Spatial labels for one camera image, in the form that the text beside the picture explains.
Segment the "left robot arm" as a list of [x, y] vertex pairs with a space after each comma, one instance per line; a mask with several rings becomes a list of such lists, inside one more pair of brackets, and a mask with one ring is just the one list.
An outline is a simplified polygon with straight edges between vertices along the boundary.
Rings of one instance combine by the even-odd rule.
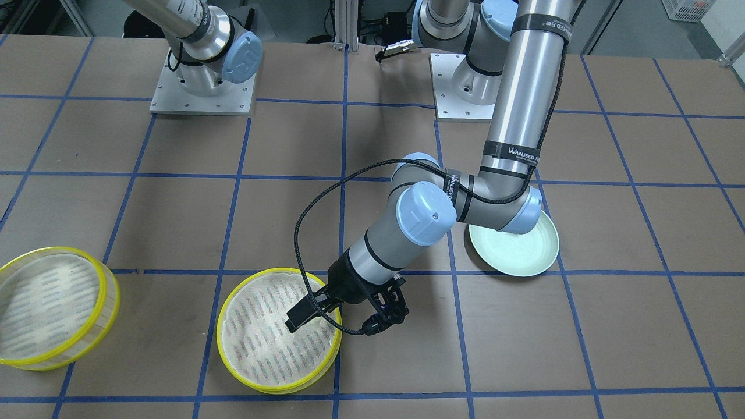
[[338, 331], [372, 336], [401, 324], [408, 308], [401, 270], [456, 223], [527, 233], [542, 210], [530, 185], [559, 95], [583, 1], [418, 1], [413, 41], [463, 54], [458, 98], [492, 104], [477, 174], [444, 169], [425, 153], [395, 165], [384, 212], [284, 316], [288, 332], [322, 318]]

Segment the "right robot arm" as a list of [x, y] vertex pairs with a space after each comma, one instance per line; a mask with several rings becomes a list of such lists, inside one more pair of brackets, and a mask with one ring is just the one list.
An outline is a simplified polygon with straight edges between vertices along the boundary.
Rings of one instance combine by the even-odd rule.
[[186, 92], [219, 95], [229, 83], [244, 83], [257, 74], [261, 40], [223, 9], [204, 1], [126, 3], [162, 29], [175, 59], [167, 67]]

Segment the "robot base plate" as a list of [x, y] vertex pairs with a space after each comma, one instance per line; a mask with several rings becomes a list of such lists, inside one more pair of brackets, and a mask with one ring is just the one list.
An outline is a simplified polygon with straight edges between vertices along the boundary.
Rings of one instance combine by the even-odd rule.
[[149, 111], [157, 115], [250, 116], [257, 75], [231, 83], [205, 66], [176, 65], [167, 58], [152, 95]]
[[493, 56], [496, 75], [479, 73], [469, 64], [469, 55], [431, 53], [430, 68], [435, 111], [439, 122], [490, 123], [494, 116], [508, 114], [498, 101], [501, 70], [506, 52]]

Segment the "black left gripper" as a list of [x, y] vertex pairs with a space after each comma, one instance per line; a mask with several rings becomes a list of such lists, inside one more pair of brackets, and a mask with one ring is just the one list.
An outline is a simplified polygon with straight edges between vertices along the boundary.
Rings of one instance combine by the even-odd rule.
[[409, 310], [401, 286], [405, 279], [394, 272], [383, 284], [366, 281], [354, 268], [348, 255], [343, 255], [328, 269], [327, 291], [307, 294], [287, 311], [285, 326], [295, 333], [316, 317], [331, 313], [342, 303], [359, 304], [369, 302], [375, 310], [361, 329], [338, 326], [351, 336], [373, 336], [392, 325], [402, 324]]

